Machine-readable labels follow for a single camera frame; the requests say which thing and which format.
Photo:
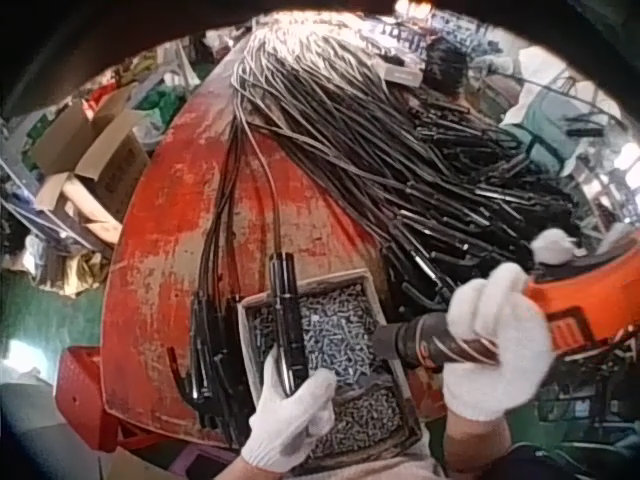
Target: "orange power drill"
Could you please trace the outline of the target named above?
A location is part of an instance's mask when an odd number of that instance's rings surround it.
[[[601,254],[541,266],[525,294],[547,316],[559,354],[597,349],[634,332],[640,327],[640,234],[620,240]],[[447,330],[443,313],[379,327],[373,349],[382,358],[400,359],[411,367],[499,361],[491,340],[455,338]]]

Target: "white work glove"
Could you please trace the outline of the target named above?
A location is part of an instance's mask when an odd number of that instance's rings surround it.
[[[498,348],[500,364],[448,363],[444,400],[456,414],[495,420],[535,395],[554,358],[542,311],[522,294],[527,275],[514,263],[498,266],[453,294],[447,324],[460,339],[484,337]]]
[[[277,371],[274,348],[264,365],[264,385],[256,413],[249,419],[251,436],[240,454],[254,467],[286,473],[311,453],[316,440],[333,427],[331,403],[336,376],[318,369],[287,398]]]

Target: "drill chuck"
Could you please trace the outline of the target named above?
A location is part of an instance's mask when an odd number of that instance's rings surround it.
[[[490,340],[455,338],[443,313],[423,315],[408,323],[379,327],[372,338],[374,353],[387,360],[400,359],[406,367],[435,369],[448,362],[495,365],[498,349]]]

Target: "worn red paint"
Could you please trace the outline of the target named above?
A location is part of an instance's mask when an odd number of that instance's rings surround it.
[[[187,366],[189,301],[224,156],[234,57],[236,52],[190,99],[141,179],[115,251],[103,312],[107,410],[150,430],[205,443],[219,438],[198,427],[180,399],[165,348],[175,347],[181,367]],[[368,267],[383,287],[369,237],[273,142],[259,143],[276,174],[283,245],[296,254],[298,277]],[[266,289],[271,227],[266,182],[250,161],[239,178],[234,219],[245,295]]]

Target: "cardboard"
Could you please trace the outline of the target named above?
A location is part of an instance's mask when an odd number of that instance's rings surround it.
[[[71,202],[89,230],[116,244],[136,185],[149,163],[132,128],[144,114],[125,109],[132,87],[106,97],[89,120],[81,102],[70,105],[31,151],[46,175],[35,206]]]
[[[184,480],[139,459],[118,447],[113,454],[107,480]]]

